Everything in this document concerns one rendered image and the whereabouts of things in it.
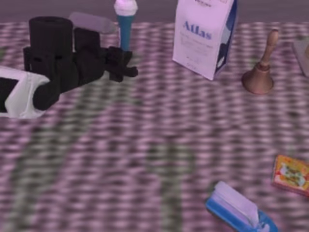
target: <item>small cardboard box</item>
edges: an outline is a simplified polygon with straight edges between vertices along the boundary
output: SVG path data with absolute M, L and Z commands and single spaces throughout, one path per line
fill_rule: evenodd
M 213 80 L 227 63 L 237 0 L 178 0 L 173 61 Z

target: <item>background wall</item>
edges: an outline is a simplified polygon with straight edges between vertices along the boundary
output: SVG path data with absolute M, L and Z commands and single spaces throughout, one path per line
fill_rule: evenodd
M 173 22 L 177 0 L 137 0 L 137 22 Z M 115 19 L 114 0 L 1 0 L 0 22 L 82 11 Z M 239 0 L 239 22 L 309 21 L 309 0 Z

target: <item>white object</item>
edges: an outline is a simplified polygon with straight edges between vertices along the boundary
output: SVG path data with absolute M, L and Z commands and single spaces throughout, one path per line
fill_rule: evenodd
M 0 117 L 30 119 L 45 113 L 34 108 L 33 95 L 39 86 L 49 82 L 46 76 L 0 66 L 0 77 L 18 81 L 5 100 L 7 113 L 0 113 Z
M 116 0 L 114 9 L 117 15 L 133 16 L 136 14 L 138 7 L 135 0 Z
M 225 182 L 220 181 L 215 186 L 212 197 L 215 201 L 220 202 L 220 205 L 224 208 L 238 216 L 244 223 L 248 224 L 250 222 L 250 225 L 254 228 L 258 226 L 259 215 L 257 205 Z
M 228 53 L 218 60 L 220 46 L 229 50 L 236 21 L 237 0 L 178 0 L 173 61 L 213 80 L 227 62 Z
M 76 28 L 92 30 L 101 34 L 109 34 L 116 31 L 115 24 L 105 17 L 73 12 L 70 14 L 69 20 L 72 21 Z
M 293 49 L 299 66 L 306 77 L 309 77 L 309 58 L 305 55 L 305 50 L 309 46 L 309 40 L 296 40 L 293 42 Z

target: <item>checkered tablecloth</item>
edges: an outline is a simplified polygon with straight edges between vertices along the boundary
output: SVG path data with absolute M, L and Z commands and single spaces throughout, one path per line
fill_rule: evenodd
M 173 27 L 134 25 L 137 78 L 70 91 L 37 120 L 0 118 L 1 232 L 230 231 L 204 205 L 218 180 L 282 232 L 309 230 L 308 199 L 270 185 L 278 153 L 309 160 L 309 81 L 291 48 L 309 24 L 239 24 L 212 82 L 171 60 Z M 271 29 L 275 87 L 256 96 L 240 78 Z M 27 45 L 27 23 L 0 24 L 0 65 L 22 69 Z

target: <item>bottle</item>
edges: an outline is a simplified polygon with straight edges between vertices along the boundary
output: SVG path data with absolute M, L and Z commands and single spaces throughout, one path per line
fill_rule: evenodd
M 132 22 L 138 10 L 137 3 L 135 0 L 116 0 L 114 9 L 119 24 L 119 46 L 122 50 L 129 51 Z

